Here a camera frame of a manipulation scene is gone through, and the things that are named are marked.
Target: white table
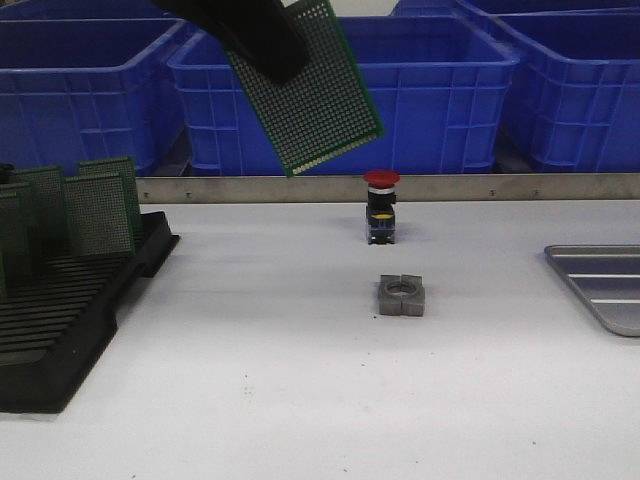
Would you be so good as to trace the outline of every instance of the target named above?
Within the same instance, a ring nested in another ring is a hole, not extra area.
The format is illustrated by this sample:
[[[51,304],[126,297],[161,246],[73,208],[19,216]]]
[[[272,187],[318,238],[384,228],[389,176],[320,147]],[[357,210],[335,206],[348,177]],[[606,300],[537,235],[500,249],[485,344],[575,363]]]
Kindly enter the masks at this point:
[[[0,416],[2,478],[640,478],[640,339],[542,255],[640,203],[400,203],[389,246],[364,205],[157,209],[182,241],[62,414]],[[402,273],[423,318],[376,312]]]

